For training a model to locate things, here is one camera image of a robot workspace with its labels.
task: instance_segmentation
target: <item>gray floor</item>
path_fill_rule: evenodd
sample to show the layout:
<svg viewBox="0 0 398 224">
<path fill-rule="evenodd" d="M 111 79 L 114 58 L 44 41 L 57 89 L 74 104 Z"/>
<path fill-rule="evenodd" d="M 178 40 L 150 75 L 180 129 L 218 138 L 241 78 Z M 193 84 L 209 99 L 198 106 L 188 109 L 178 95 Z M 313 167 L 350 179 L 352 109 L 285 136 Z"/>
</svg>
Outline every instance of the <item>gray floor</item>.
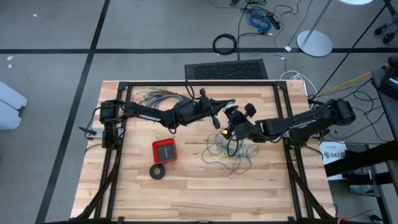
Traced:
<svg viewBox="0 0 398 224">
<path fill-rule="evenodd" d="M 213 0 L 219 6 L 228 6 L 228 1 Z M 309 0 L 300 3 L 297 15 L 280 16 L 286 28 L 277 39 L 279 47 L 285 46 L 304 18 Z M 88 49 L 104 1 L 86 0 L 3 0 L 0 2 L 0 49 Z M 280 3 L 268 0 L 267 9 L 273 10 Z M 295 8 L 297 1 L 284 1 Z M 309 29 L 320 14 L 326 0 L 316 0 L 310 7 L 308 17 L 299 30 Z M 348 6 L 333 1 L 317 29 L 326 33 L 336 48 L 350 48 L 359 38 L 374 16 L 383 7 L 383 0 L 374 0 L 361 7 Z M 284 9 L 278 8 L 279 16 Z M 237 34 L 240 12 L 237 9 L 219 9 L 201 1 L 184 0 L 112 0 L 99 38 L 99 49 L 181 49 L 211 48 L 213 39 L 222 33 Z M 390 14 L 385 10 L 356 47 L 387 47 L 382 37 L 374 36 L 373 30 L 386 22 Z M 244 18 L 241 32 L 255 32 Z M 247 37 L 241 47 L 275 47 L 274 36 Z M 220 46 L 228 47 L 229 42 Z M 295 39 L 291 47 L 297 47 Z M 388 47 L 398 47 L 398 38 Z M 341 62 L 346 54 L 330 54 L 322 58 L 309 57 L 302 53 L 283 53 L 287 69 L 306 75 L 317 88 Z M 370 69 L 386 64 L 392 54 L 350 54 L 330 80 L 325 89 L 355 78 Z M 28 105 L 22 112 L 21 126 L 13 131 L 0 132 L 0 223 L 33 223 L 39 211 L 44 190 L 57 154 L 63 130 L 85 64 L 85 54 L 17 54 L 10 61 L 9 54 L 0 54 L 0 80 L 22 93 Z M 264 60 L 270 79 L 278 79 L 284 72 L 285 60 L 273 54 L 258 56 L 242 54 L 242 59 Z M 236 60 L 236 55 L 218 56 L 205 54 L 96 54 L 78 108 L 63 165 L 50 204 L 46 221 L 66 220 L 72 209 L 73 198 L 83 162 L 86 139 L 78 130 L 88 122 L 96 106 L 103 80 L 176 80 L 184 79 L 183 66 L 189 63 L 222 62 Z M 369 85 L 367 93 L 376 96 Z M 334 97 L 344 96 L 341 93 Z M 367 102 L 349 98 L 352 105 L 366 110 Z M 375 120 L 382 109 L 370 114 Z M 346 136 L 367 125 L 358 114 L 351 126 L 332 127 L 335 136 Z M 385 140 L 392 139 L 385 118 L 375 125 Z M 372 129 L 366 129 L 346 141 L 379 142 Z M 374 198 L 355 196 L 348 192 L 344 182 L 330 183 L 333 200 L 339 215 L 352 217 L 370 208 L 376 208 L 353 220 L 368 222 L 368 215 L 378 214 Z M 396 198 L 391 186 L 386 192 Z"/>
</svg>

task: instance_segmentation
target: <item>green cable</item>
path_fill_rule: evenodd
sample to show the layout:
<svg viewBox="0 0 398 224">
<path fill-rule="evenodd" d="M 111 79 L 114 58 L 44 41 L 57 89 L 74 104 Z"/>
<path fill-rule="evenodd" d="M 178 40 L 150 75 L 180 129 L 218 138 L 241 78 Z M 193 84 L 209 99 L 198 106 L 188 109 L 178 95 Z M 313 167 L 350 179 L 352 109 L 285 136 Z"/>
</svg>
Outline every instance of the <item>green cable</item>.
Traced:
<svg viewBox="0 0 398 224">
<path fill-rule="evenodd" d="M 206 139 L 206 149 L 202 152 L 201 154 L 201 159 L 203 160 L 203 162 L 207 163 L 207 164 L 221 164 L 223 165 L 226 169 L 230 170 L 231 173 L 235 173 L 235 174 L 243 174 L 244 172 L 248 171 L 249 169 L 251 169 L 252 167 L 252 162 L 251 162 L 251 158 L 253 158 L 254 156 L 257 155 L 257 153 L 259 152 L 259 146 L 258 145 L 250 145 L 249 147 L 246 147 L 243 144 L 243 141 L 240 141 L 240 143 L 238 143 L 238 151 L 236 152 L 236 154 L 232 157 L 228 156 L 227 151 L 230 152 L 230 154 L 232 154 L 235 149 L 227 149 L 227 140 L 225 138 L 222 138 L 220 136 L 221 132 L 218 134 L 211 134 L 207 137 Z M 209 141 L 210 139 L 214 137 L 214 143 L 210 144 Z M 210 150 L 210 148 L 212 146 L 216 146 L 217 148 L 217 152 L 212 152 Z M 220 161 L 214 161 L 214 162 L 208 162 L 205 160 L 205 158 L 203 157 L 205 155 L 205 152 L 209 152 L 212 156 L 219 156 L 221 155 L 221 153 L 224 153 L 224 156 L 233 160 L 232 163 L 232 167 L 227 166 L 225 163 L 220 162 Z M 249 168 L 239 172 L 238 169 L 242 163 L 242 159 L 247 159 L 247 161 L 249 162 L 250 166 Z"/>
</svg>

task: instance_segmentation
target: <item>black tape roll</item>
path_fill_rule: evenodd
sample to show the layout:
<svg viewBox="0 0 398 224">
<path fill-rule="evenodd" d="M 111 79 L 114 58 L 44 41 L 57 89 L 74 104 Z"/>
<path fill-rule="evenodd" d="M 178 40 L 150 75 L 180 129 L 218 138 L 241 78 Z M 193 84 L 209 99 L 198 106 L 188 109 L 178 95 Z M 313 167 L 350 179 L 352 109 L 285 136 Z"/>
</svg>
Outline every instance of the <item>black tape roll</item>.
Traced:
<svg viewBox="0 0 398 224">
<path fill-rule="evenodd" d="M 161 178 L 164 177 L 165 174 L 166 174 L 166 169 L 162 164 L 154 164 L 149 169 L 150 177 L 152 177 L 155 180 L 160 180 Z"/>
<path fill-rule="evenodd" d="M 222 51 L 218 50 L 218 49 L 216 48 L 216 42 L 217 42 L 217 40 L 219 40 L 219 39 L 221 39 L 221 38 L 227 38 L 227 39 L 229 39 L 229 40 L 232 40 L 232 42 L 234 43 L 234 47 L 233 47 L 231 50 L 225 51 L 225 52 L 222 52 Z M 218 36 L 216 37 L 216 39 L 214 39 L 214 41 L 213 41 L 213 51 L 216 52 L 216 53 L 218 53 L 218 54 L 220 54 L 220 55 L 229 55 L 229 54 L 232 54 L 232 53 L 235 52 L 235 49 L 237 49 L 237 48 L 238 48 L 238 43 L 237 43 L 235 37 L 234 37 L 233 35 L 231 35 L 231 34 L 221 34 L 221 35 L 218 35 Z"/>
</svg>

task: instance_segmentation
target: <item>white lamp base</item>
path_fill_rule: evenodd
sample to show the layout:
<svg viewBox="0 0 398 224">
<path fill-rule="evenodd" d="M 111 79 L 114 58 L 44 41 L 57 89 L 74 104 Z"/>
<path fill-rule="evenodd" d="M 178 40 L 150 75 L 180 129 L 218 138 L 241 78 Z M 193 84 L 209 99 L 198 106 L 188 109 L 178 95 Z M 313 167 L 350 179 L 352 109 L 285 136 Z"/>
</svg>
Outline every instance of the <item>white lamp base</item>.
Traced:
<svg viewBox="0 0 398 224">
<path fill-rule="evenodd" d="M 319 31 L 314 30 L 307 42 L 303 44 L 309 32 L 309 30 L 305 30 L 298 35 L 298 47 L 300 47 L 300 49 L 306 54 L 315 57 L 323 57 L 330 54 L 331 50 L 333 49 L 333 44 L 327 35 Z"/>
</svg>

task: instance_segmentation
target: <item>red container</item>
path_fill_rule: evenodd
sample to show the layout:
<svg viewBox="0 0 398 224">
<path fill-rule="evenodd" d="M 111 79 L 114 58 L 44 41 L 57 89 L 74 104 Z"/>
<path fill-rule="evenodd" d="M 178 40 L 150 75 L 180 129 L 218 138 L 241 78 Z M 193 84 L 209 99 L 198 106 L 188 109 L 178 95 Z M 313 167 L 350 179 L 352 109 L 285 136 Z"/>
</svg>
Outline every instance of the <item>red container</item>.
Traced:
<svg viewBox="0 0 398 224">
<path fill-rule="evenodd" d="M 153 142 L 152 150 L 155 164 L 162 164 L 177 159 L 177 150 L 173 138 Z"/>
</svg>

